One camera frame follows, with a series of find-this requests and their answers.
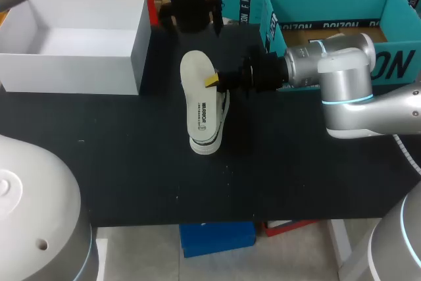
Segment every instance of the teal box lid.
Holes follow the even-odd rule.
[[[259,24],[263,0],[222,0],[222,16],[239,23]]]
[[[420,71],[421,20],[407,0],[264,0],[262,9],[260,36],[278,56],[281,30],[379,26],[388,42],[374,44],[373,84],[409,84]]]

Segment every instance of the white box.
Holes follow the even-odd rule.
[[[0,27],[6,91],[137,95],[147,0],[29,0]]]

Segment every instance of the white sneaker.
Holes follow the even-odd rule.
[[[205,80],[215,73],[211,60],[200,51],[183,56],[180,74],[187,103],[187,132],[190,146],[200,155],[218,150],[228,108],[230,92],[219,93],[206,88]]]

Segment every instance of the black tabletop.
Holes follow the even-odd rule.
[[[94,226],[384,216],[418,181],[391,136],[336,140],[319,91],[233,91],[220,149],[195,154],[179,65],[205,52],[236,69],[256,26],[154,29],[139,96],[0,92],[0,134],[46,148],[74,173]],[[376,88],[383,93],[391,88]],[[421,137],[402,137],[421,161]]]

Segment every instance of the white floor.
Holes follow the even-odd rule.
[[[253,247],[185,259],[178,225],[100,228],[108,240],[104,281],[338,280],[325,222],[268,238]]]

